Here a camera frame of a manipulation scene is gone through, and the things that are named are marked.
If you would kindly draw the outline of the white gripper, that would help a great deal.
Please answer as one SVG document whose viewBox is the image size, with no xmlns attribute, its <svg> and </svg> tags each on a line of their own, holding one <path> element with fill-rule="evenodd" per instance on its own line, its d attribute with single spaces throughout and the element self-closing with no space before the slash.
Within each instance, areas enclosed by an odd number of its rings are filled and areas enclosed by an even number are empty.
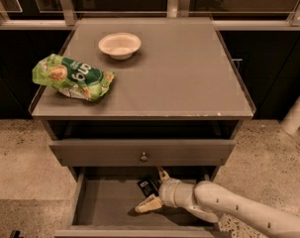
<svg viewBox="0 0 300 238">
<path fill-rule="evenodd" d="M 193 208 L 197 204 L 194 195 L 195 184 L 170 178 L 167 171 L 162 167 L 158 167 L 157 170 L 162 182 L 158 189 L 159 196 L 151 194 L 135 207 L 135 212 L 146 213 L 160 209 L 163 205 L 174 208 Z"/>
</svg>

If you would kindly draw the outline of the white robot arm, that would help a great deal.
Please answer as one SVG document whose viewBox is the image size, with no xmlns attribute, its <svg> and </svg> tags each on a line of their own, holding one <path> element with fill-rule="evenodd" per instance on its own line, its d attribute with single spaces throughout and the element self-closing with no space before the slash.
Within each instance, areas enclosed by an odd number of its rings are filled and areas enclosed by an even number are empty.
<svg viewBox="0 0 300 238">
<path fill-rule="evenodd" d="M 239 196 L 208 180 L 196 184 L 171 178 L 158 167 L 158 195 L 151 194 L 135 207 L 138 213 L 163 206 L 183 208 L 192 215 L 217 223 L 223 213 L 234 216 L 269 238 L 300 238 L 300 217 Z"/>
</svg>

